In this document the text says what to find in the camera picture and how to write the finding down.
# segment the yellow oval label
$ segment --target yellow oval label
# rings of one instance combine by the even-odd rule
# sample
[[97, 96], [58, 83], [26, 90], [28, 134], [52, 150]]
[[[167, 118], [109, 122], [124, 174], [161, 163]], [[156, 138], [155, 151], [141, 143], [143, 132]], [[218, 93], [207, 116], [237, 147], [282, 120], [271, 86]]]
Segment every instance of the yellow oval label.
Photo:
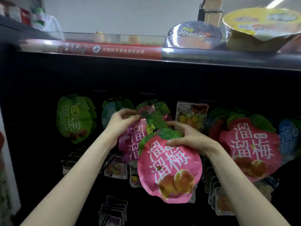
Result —
[[223, 22], [230, 29], [260, 40], [301, 33], [301, 14], [287, 9], [239, 9], [226, 14]]
[[155, 132], [156, 126], [153, 123], [147, 124], [145, 126], [145, 129], [146, 129], [146, 133], [148, 135], [149, 134], [156, 134], [156, 132]]
[[71, 106], [70, 113], [72, 116], [76, 117], [79, 114], [79, 107], [77, 105]]

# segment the display rack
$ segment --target display rack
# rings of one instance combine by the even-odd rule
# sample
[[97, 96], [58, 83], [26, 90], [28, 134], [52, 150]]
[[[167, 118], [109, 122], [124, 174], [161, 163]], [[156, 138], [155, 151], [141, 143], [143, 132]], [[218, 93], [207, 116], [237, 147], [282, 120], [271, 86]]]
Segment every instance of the display rack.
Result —
[[[78, 147], [60, 136], [56, 129], [56, 106], [62, 95], [78, 93], [90, 97], [98, 114], [105, 99], [118, 95], [130, 98], [133, 104], [146, 98], [160, 98], [169, 105], [173, 118], [179, 100], [205, 101], [209, 109], [221, 105], [240, 105], [263, 115], [272, 113], [275, 117], [299, 111], [295, 97], [299, 95], [301, 64], [300, 57], [295, 54], [148, 45], [156, 54], [160, 52], [160, 58], [156, 56], [157, 60], [150, 60], [92, 56], [91, 53], [60, 54], [60, 45], [58, 50], [53, 50], [53, 46], [51, 50], [48, 50], [49, 46], [24, 47], [24, 44], [30, 44], [28, 41], [22, 41], [20, 47], [2, 45], [1, 48], [5, 56], [1, 60], [0, 101], [22, 203], [15, 218], [17, 223], [62, 178], [60, 161]], [[87, 46], [91, 43], [93, 46], [103, 46], [93, 42], [87, 43]], [[131, 46], [121, 43], [113, 45], [116, 49]], [[102, 131], [99, 125], [81, 145], [89, 146]], [[292, 206], [299, 198], [286, 198], [293, 186], [294, 176], [300, 172], [298, 164], [299, 161], [293, 160], [275, 173], [280, 185], [273, 194], [273, 204], [292, 225], [298, 216], [297, 209], [285, 206]], [[202, 225], [204, 221], [212, 225], [237, 225], [235, 217], [215, 215], [207, 204], [208, 197], [203, 189], [200, 182], [195, 204], [173, 205], [148, 195], [142, 188], [131, 188], [128, 180], [99, 175], [77, 225], [87, 222], [89, 225], [98, 224], [97, 211], [106, 195], [129, 201], [127, 225], [141, 225], [150, 220], [175, 225]], [[155, 219], [154, 213], [162, 216]]]

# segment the fluorescent light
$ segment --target fluorescent light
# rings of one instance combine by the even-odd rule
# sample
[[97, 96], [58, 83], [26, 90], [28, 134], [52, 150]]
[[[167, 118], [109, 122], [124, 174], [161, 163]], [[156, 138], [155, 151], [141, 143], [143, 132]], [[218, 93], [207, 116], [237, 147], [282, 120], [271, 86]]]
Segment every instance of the fluorescent light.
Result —
[[283, 1], [284, 0], [273, 0], [266, 8], [272, 9], [272, 8], [276, 7], [277, 5], [279, 5]]

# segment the red box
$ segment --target red box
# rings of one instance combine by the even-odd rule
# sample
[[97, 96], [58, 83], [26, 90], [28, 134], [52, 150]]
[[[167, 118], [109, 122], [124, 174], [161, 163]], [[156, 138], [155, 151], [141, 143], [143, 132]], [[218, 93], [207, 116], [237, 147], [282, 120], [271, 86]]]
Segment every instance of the red box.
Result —
[[8, 8], [9, 18], [31, 26], [30, 12], [18, 6]]

